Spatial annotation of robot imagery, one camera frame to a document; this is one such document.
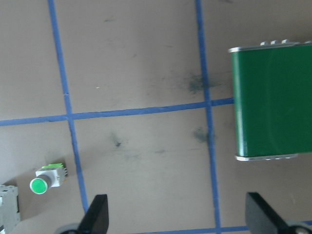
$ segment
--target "blue tape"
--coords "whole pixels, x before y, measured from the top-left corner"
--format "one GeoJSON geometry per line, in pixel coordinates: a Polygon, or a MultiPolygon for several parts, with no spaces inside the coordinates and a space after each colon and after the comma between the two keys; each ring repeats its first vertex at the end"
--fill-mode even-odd
{"type": "Polygon", "coordinates": [[[0,120],[0,126],[66,121],[67,115],[0,120]]]}
{"type": "Polygon", "coordinates": [[[148,107],[143,109],[127,109],[119,111],[103,111],[103,112],[88,112],[72,114],[73,119],[86,119],[86,118],[99,118],[99,117],[117,117],[117,116],[134,116],[134,115],[147,115],[172,111],[183,111],[190,109],[205,108],[205,102],[181,104],[174,106],[163,107],[148,107]]]}
{"type": "MultiPolygon", "coordinates": [[[[212,100],[211,103],[212,103],[211,106],[233,104],[233,98],[212,100]]],[[[67,116],[70,116],[72,119],[134,116],[134,115],[147,115],[147,114],[157,114],[157,113],[164,113],[164,112],[192,110],[192,109],[199,109],[199,108],[205,108],[205,107],[206,107],[206,102],[196,102],[196,103],[188,103],[188,104],[173,105],[173,106],[148,107],[148,108],[142,108],[142,109],[127,109],[127,110],[103,111],[103,112],[85,112],[85,113],[75,113],[71,115],[8,119],[8,120],[0,120],[0,126],[65,121],[65,120],[68,120],[67,116]]]]}
{"type": "Polygon", "coordinates": [[[68,120],[69,130],[72,137],[72,145],[73,145],[73,151],[74,151],[74,159],[76,164],[76,173],[78,178],[78,184],[79,184],[79,191],[80,191],[80,197],[82,202],[82,207],[85,213],[88,211],[88,199],[86,194],[86,188],[84,185],[84,179],[81,169],[81,163],[80,163],[80,157],[79,157],[79,151],[78,151],[78,145],[77,145],[77,137],[76,137],[76,131],[75,131],[75,124],[74,121],[70,118],[68,120]]]}
{"type": "Polygon", "coordinates": [[[239,227],[225,227],[221,228],[221,231],[223,233],[229,233],[229,232],[243,232],[243,231],[248,231],[247,226],[239,226],[239,227]]]}
{"type": "Polygon", "coordinates": [[[56,53],[58,57],[58,69],[59,69],[59,75],[60,75],[60,79],[62,83],[66,113],[71,114],[72,107],[70,104],[66,70],[65,70],[64,59],[63,59],[62,45],[61,45],[60,37],[59,37],[59,27],[58,27],[57,16],[55,13],[54,0],[48,0],[48,5],[49,5],[52,32],[53,32],[53,37],[54,37],[54,44],[55,44],[55,49],[56,49],[56,53]]]}
{"type": "Polygon", "coordinates": [[[156,233],[137,233],[137,234],[204,234],[204,233],[215,233],[215,228],[166,231],[166,232],[156,232],[156,233]]]}
{"type": "Polygon", "coordinates": [[[213,125],[213,116],[212,116],[212,103],[210,100],[209,94],[209,80],[208,80],[208,70],[207,70],[207,61],[206,61],[206,48],[205,48],[205,33],[204,33],[204,22],[202,16],[202,6],[201,0],[195,0],[196,6],[196,19],[197,19],[197,33],[198,33],[198,45],[199,45],[199,55],[200,55],[200,65],[201,65],[201,74],[203,77],[204,85],[204,97],[207,103],[206,107],[206,117],[208,125],[208,136],[209,136],[209,155],[210,155],[210,177],[212,184],[213,192],[213,203],[214,203],[214,219],[215,219],[215,228],[216,233],[220,234],[221,223],[220,223],[220,211],[219,211],[219,195],[218,195],[218,186],[217,186],[217,177],[216,177],[216,162],[215,162],[215,143],[214,143],[214,125],[213,125]]]}
{"type": "Polygon", "coordinates": [[[310,225],[312,226],[312,220],[309,220],[309,221],[302,221],[303,223],[307,224],[307,225],[310,225]]]}
{"type": "Polygon", "coordinates": [[[222,106],[222,105],[229,105],[229,104],[234,104],[234,98],[233,97],[211,101],[212,106],[222,106]]]}
{"type": "Polygon", "coordinates": [[[70,134],[72,138],[74,160],[76,164],[76,172],[77,172],[77,178],[78,178],[78,184],[79,184],[79,190],[80,190],[80,197],[81,197],[82,207],[86,213],[88,210],[88,200],[87,200],[87,195],[86,195],[86,190],[85,190],[85,185],[84,185],[84,180],[83,180],[83,175],[82,175],[82,170],[81,170],[81,163],[80,163],[79,151],[78,151],[78,146],[77,146],[77,137],[76,137],[74,120],[71,117],[72,107],[70,104],[66,70],[65,70],[65,65],[64,65],[62,46],[61,46],[60,37],[59,37],[59,29],[58,29],[58,22],[57,22],[57,17],[55,13],[54,0],[48,0],[48,5],[49,5],[49,12],[50,12],[50,19],[51,19],[55,49],[56,49],[57,57],[58,57],[59,75],[60,75],[60,79],[62,83],[66,113],[68,116],[68,125],[69,125],[69,130],[70,130],[70,134]]]}

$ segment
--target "green box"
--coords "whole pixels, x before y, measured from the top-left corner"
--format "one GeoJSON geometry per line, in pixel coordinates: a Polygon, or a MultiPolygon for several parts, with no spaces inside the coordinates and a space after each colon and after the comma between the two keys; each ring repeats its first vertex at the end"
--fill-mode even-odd
{"type": "Polygon", "coordinates": [[[312,44],[288,42],[229,50],[238,160],[312,152],[312,44]]]}

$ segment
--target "silver metal edge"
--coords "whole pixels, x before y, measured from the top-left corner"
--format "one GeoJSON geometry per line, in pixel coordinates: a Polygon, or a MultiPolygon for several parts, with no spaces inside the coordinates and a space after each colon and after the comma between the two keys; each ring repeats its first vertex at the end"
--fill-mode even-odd
{"type": "Polygon", "coordinates": [[[262,50],[262,49],[270,49],[270,48],[280,48],[280,47],[289,47],[295,45],[307,45],[300,42],[290,42],[290,43],[279,43],[279,44],[269,44],[269,45],[257,45],[257,46],[241,46],[234,47],[228,50],[229,53],[238,52],[238,51],[247,51],[247,50],[262,50]]]}
{"type": "Polygon", "coordinates": [[[297,157],[298,154],[290,155],[271,155],[271,156],[255,156],[255,157],[242,157],[235,156],[238,161],[257,161],[257,160],[272,160],[272,159],[282,159],[282,158],[293,158],[297,157]]]}

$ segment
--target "green button cap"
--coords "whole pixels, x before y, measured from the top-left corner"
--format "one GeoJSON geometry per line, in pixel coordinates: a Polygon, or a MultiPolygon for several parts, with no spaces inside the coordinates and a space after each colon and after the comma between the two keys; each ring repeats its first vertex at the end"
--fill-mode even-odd
{"type": "Polygon", "coordinates": [[[30,189],[36,194],[43,194],[48,190],[48,184],[43,179],[35,178],[30,182],[30,189]]]}

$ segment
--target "gray electrical component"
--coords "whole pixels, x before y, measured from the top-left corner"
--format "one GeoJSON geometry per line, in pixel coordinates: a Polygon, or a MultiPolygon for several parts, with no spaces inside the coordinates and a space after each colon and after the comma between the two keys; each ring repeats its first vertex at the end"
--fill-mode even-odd
{"type": "Polygon", "coordinates": [[[17,187],[0,185],[0,234],[9,234],[20,222],[18,194],[17,187]]]}

